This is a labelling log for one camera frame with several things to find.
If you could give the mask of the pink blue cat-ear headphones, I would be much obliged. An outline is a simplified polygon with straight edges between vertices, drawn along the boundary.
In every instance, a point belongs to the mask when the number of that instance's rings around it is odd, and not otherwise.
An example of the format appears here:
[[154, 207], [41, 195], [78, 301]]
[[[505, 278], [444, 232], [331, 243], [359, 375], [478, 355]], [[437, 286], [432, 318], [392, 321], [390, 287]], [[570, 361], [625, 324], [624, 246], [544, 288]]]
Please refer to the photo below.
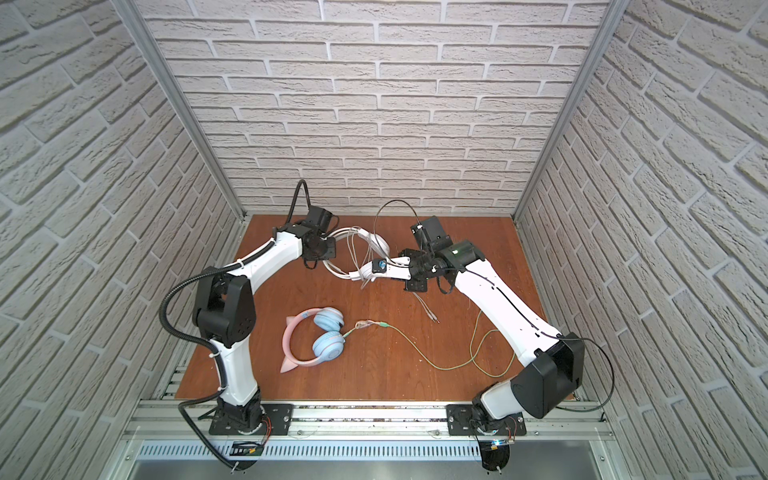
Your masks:
[[[294, 331], [305, 320], [311, 319], [323, 333], [312, 344], [314, 357], [309, 360], [298, 359], [291, 350], [291, 339]], [[282, 351], [284, 354], [280, 372], [287, 373], [299, 367], [309, 368], [318, 366], [338, 358], [345, 347], [346, 339], [341, 332], [344, 326], [343, 314], [336, 308], [310, 308], [293, 316], [287, 316], [285, 330], [282, 335]]]

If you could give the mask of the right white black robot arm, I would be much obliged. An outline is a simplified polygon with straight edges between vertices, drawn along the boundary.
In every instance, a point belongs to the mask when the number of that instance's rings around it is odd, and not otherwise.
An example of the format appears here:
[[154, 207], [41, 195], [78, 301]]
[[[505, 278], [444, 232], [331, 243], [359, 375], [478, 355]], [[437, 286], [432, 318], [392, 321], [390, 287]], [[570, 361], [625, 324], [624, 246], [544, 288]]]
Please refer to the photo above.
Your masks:
[[542, 419], [581, 385], [584, 341], [564, 335], [537, 315], [505, 284], [471, 242], [453, 242], [436, 217], [411, 226], [418, 249], [409, 252], [410, 281], [423, 286], [446, 279], [493, 323], [523, 369], [473, 399], [473, 416], [484, 428], [523, 412]]

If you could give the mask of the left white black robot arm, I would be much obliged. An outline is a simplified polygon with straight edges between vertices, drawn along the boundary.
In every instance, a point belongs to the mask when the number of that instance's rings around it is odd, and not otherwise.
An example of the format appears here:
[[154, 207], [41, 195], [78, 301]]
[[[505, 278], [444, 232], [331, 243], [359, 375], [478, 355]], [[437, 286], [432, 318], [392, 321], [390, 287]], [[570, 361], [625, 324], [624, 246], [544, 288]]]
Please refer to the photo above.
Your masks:
[[198, 281], [193, 323], [214, 347], [220, 383], [217, 412], [237, 430], [253, 431], [262, 421], [261, 394], [249, 351], [257, 319], [254, 293], [294, 260], [333, 259], [332, 218], [330, 211], [312, 206], [304, 219], [275, 228], [267, 242], [245, 257], [206, 268]]

